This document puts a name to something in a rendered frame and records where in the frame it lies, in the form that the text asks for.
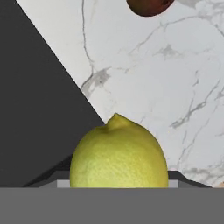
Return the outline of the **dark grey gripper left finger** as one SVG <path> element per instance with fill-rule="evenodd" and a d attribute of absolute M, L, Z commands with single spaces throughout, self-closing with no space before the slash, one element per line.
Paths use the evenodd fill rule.
<path fill-rule="evenodd" d="M 38 177 L 30 181 L 29 183 L 25 184 L 24 187 L 40 187 L 45 184 L 49 184 L 55 180 L 69 179 L 72 156 L 73 155 L 66 157 L 49 170 L 44 171 Z"/>

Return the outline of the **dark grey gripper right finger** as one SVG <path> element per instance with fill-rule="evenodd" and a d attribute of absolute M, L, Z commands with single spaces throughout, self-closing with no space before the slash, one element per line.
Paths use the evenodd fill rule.
<path fill-rule="evenodd" d="M 209 185 L 204 185 L 199 182 L 186 178 L 179 171 L 168 171 L 169 188 L 209 188 Z"/>

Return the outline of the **yellow-green lemon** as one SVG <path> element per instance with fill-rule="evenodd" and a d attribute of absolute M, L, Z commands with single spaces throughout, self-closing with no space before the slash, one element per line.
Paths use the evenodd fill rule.
<path fill-rule="evenodd" d="M 143 126 L 117 113 L 90 130 L 74 150 L 70 186 L 90 188 L 164 188 L 165 155 Z"/>

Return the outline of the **reddish-brown round fruit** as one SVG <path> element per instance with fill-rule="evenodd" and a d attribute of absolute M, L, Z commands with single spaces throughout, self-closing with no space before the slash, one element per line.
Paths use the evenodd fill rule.
<path fill-rule="evenodd" d="M 154 17 L 166 11 L 175 0 L 126 0 L 130 9 L 141 17 Z"/>

